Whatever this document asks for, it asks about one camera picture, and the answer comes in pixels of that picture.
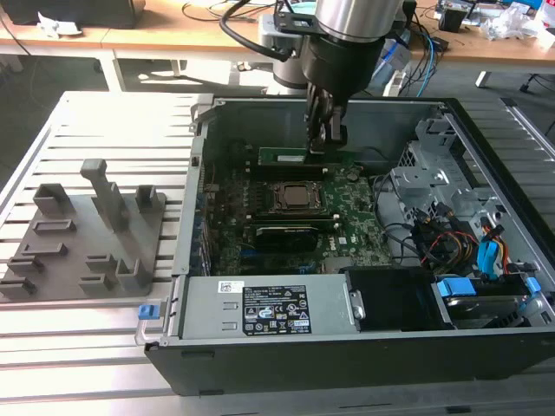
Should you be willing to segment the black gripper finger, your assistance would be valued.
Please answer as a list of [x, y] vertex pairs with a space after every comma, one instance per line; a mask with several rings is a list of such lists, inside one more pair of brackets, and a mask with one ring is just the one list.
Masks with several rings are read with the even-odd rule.
[[347, 144], [347, 127], [343, 124], [344, 106], [334, 106], [326, 115], [324, 122], [325, 145], [345, 146]]
[[328, 113], [329, 95], [316, 84], [309, 82], [306, 104], [307, 149], [311, 154], [323, 154], [326, 138], [324, 125]]

